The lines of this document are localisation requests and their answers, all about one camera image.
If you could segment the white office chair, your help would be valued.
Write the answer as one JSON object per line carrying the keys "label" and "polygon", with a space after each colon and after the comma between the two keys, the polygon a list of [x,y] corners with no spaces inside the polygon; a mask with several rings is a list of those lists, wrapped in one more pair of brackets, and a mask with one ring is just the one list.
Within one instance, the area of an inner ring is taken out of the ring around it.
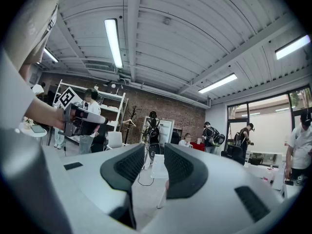
{"label": "white office chair", "polygon": [[108,132],[107,148],[109,150],[111,150],[114,148],[120,148],[122,146],[123,146],[122,133],[121,132],[115,132],[115,131]]}

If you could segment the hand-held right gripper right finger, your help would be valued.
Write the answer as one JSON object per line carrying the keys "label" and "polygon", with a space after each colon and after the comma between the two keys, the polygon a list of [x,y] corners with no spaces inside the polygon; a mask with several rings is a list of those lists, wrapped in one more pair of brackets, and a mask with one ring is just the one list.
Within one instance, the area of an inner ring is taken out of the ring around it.
{"label": "hand-held right gripper right finger", "polygon": [[164,165],[169,177],[167,199],[190,198],[208,179],[208,169],[204,162],[181,148],[170,143],[164,147]]}

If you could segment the glass-door white fridge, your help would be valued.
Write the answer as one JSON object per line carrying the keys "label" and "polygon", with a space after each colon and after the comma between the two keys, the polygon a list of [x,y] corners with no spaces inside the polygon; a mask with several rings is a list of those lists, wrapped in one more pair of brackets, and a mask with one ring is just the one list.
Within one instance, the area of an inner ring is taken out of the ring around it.
{"label": "glass-door white fridge", "polygon": [[147,131],[148,131],[147,120],[149,120],[149,119],[151,119],[151,120],[156,119],[157,121],[159,121],[160,147],[164,147],[165,143],[170,143],[171,138],[172,138],[174,121],[168,120],[168,119],[159,119],[156,117],[147,117],[145,120],[145,130],[144,130],[145,142],[148,143],[147,142]]}

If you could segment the ceiling tube light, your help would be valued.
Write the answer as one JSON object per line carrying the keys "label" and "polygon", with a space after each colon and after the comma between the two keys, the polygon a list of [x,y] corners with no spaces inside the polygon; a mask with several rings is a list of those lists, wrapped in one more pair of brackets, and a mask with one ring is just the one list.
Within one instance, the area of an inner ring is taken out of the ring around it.
{"label": "ceiling tube light", "polygon": [[220,86],[223,86],[227,83],[230,83],[236,79],[237,79],[236,74],[232,73],[232,74],[224,77],[223,79],[220,79],[219,81],[216,81],[215,83],[212,83],[212,84],[200,89],[198,92],[201,94],[207,93],[207,92],[212,91],[212,90],[214,90]]}
{"label": "ceiling tube light", "polygon": [[275,51],[277,60],[291,54],[294,51],[297,51],[298,49],[304,47],[310,42],[311,42],[311,39],[309,35],[299,37],[298,39],[295,39],[292,42],[289,42],[288,44],[284,45],[283,47]]}
{"label": "ceiling tube light", "polygon": [[46,48],[44,48],[44,53],[55,63],[58,63],[59,61],[57,58]]}
{"label": "ceiling tube light", "polygon": [[110,50],[112,53],[113,61],[116,68],[122,69],[123,63],[121,58],[118,30],[117,30],[117,20],[116,19],[106,19],[104,21],[107,39],[109,42]]}

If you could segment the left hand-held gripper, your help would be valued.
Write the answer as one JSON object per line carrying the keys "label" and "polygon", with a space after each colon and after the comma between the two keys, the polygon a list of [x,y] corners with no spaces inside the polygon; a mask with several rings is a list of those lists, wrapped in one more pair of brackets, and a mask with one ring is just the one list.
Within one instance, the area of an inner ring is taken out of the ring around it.
{"label": "left hand-held gripper", "polygon": [[58,104],[63,109],[63,133],[67,137],[92,135],[96,124],[108,123],[108,118],[88,111],[88,103],[71,87],[59,96]]}

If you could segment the white metal shelf rack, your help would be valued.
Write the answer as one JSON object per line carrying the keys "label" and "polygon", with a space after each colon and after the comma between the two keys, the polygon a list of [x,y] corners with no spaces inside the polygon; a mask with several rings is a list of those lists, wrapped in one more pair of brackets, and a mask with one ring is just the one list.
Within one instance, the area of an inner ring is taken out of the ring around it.
{"label": "white metal shelf rack", "polygon": [[[74,92],[83,100],[84,92],[87,90],[85,87],[60,81],[56,89],[53,105],[58,104],[59,96],[68,87],[71,87]],[[101,108],[101,114],[109,119],[107,123],[109,131],[121,131],[121,124],[123,122],[128,104],[128,99],[125,96],[125,93],[123,93],[123,95],[117,95],[113,93],[98,91],[97,103]]]}

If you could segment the black office chair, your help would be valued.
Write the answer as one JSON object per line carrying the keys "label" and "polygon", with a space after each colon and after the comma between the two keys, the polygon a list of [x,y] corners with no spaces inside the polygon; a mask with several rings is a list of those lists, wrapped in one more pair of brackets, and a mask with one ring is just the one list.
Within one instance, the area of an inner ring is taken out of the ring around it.
{"label": "black office chair", "polygon": [[221,152],[221,156],[234,160],[241,165],[245,164],[243,150],[240,147],[234,145],[227,145],[226,150]]}

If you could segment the round white side table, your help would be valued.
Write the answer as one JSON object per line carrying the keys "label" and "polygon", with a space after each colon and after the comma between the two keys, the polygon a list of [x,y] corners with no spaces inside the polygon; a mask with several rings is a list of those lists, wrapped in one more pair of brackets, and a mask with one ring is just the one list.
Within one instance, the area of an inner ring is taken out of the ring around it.
{"label": "round white side table", "polygon": [[47,131],[44,129],[43,133],[35,133],[32,129],[26,129],[24,123],[19,124],[19,130],[27,136],[34,138],[42,138],[47,135]]}

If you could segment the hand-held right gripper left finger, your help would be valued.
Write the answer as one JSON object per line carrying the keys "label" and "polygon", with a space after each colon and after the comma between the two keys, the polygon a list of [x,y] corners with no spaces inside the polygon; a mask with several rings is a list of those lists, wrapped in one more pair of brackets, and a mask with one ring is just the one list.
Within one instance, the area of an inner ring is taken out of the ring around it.
{"label": "hand-held right gripper left finger", "polygon": [[105,161],[100,167],[102,178],[115,190],[131,192],[144,164],[145,147],[139,144]]}

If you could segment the large glass window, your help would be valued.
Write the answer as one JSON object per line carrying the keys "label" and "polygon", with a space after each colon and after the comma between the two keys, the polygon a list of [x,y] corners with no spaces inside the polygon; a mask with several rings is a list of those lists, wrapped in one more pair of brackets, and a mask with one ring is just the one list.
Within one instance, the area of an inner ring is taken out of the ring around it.
{"label": "large glass window", "polygon": [[252,123],[247,153],[285,154],[290,134],[300,122],[300,113],[312,109],[310,87],[263,100],[228,107],[227,144],[241,129]]}

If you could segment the black coat rack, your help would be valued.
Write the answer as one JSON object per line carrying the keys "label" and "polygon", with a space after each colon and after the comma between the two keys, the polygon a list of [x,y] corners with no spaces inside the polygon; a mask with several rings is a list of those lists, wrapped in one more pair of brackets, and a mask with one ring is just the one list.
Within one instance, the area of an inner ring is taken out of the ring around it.
{"label": "black coat rack", "polygon": [[127,119],[127,120],[124,120],[122,122],[123,125],[126,125],[127,128],[126,128],[126,135],[125,135],[125,140],[124,140],[124,145],[127,144],[127,140],[128,140],[128,135],[129,135],[129,131],[130,131],[130,128],[131,127],[136,127],[136,124],[134,123],[134,120],[136,119],[136,116],[137,116],[137,113],[138,111],[140,111],[141,109],[138,108],[136,105],[135,106],[132,106],[132,110],[129,111],[128,110],[128,113],[130,114],[130,118]]}

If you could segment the person's left forearm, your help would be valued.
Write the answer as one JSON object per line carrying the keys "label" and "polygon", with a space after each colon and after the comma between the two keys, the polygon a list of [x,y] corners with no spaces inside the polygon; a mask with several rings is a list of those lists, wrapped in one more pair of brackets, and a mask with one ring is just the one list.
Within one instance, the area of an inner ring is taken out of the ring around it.
{"label": "person's left forearm", "polygon": [[24,116],[38,123],[64,130],[63,112],[63,109],[52,107],[35,97]]}

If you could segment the person's beige t-shirt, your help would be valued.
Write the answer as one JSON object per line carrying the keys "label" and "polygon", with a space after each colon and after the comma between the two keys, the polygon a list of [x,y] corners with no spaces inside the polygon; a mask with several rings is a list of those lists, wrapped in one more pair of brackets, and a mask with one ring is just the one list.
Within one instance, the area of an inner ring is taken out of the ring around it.
{"label": "person's beige t-shirt", "polygon": [[56,23],[59,0],[27,0],[12,21],[2,45],[13,66],[41,62]]}

